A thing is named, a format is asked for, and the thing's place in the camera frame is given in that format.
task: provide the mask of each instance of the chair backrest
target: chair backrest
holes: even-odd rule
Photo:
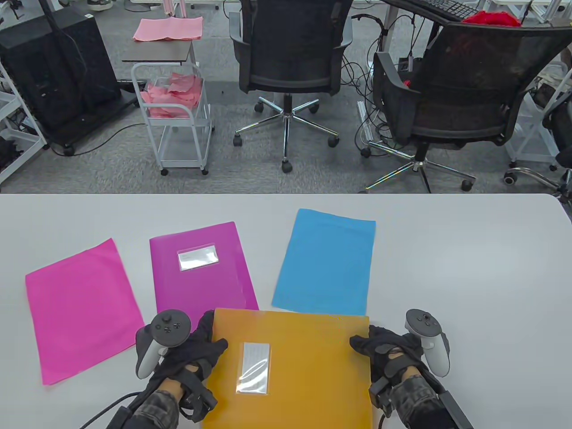
[[[331,92],[333,50],[341,44],[352,0],[241,4],[243,40],[251,45],[249,89]]]
[[[572,27],[447,25],[411,80],[421,92],[413,134],[503,144],[527,87],[571,42]]]

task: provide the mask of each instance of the camouflage sleeve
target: camouflage sleeve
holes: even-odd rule
[[[173,395],[158,390],[151,394],[137,409],[134,418],[144,418],[157,429],[176,429],[178,426],[178,404]]]
[[[391,390],[390,401],[408,429],[425,427],[429,421],[430,427],[435,429],[455,427],[437,394],[420,375],[395,386]]]

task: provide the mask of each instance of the office chair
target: office chair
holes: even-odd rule
[[[514,185],[519,174],[532,177],[552,190],[553,195],[572,210],[572,89],[562,95],[546,113],[543,124],[552,132],[559,150],[555,159],[565,169],[559,182],[525,167],[515,167],[505,173],[505,183]]]
[[[385,113],[394,143],[413,143],[416,153],[400,152],[383,141],[368,142],[407,163],[362,192],[412,170],[430,193],[426,168],[459,177],[461,189],[471,190],[476,177],[428,161],[429,147],[461,149],[478,141],[504,145],[513,134],[528,85],[570,42],[570,27],[451,23],[431,42],[413,72],[400,76],[388,53],[376,53],[374,103]],[[370,147],[362,149],[363,156],[371,155]]]
[[[340,141],[338,133],[299,116],[308,109],[316,113],[319,100],[292,106],[294,93],[334,95],[340,90],[341,62],[352,41],[347,18],[352,0],[241,0],[239,13],[229,13],[235,57],[240,65],[239,87],[248,93],[262,90],[284,94],[283,107],[259,97],[255,111],[264,106],[275,114],[236,130],[234,146],[242,146],[241,133],[272,121],[284,121],[282,171],[292,171],[288,161],[288,138],[292,120],[329,134],[328,146]]]

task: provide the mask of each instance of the orange folder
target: orange folder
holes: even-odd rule
[[[208,379],[219,401],[204,429],[370,429],[370,361],[349,346],[368,317],[218,309],[228,350]],[[268,393],[237,393],[244,343],[270,344]]]

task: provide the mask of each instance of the shoe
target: shoe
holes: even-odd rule
[[[111,9],[113,7],[112,0],[88,0],[88,9],[94,12]]]

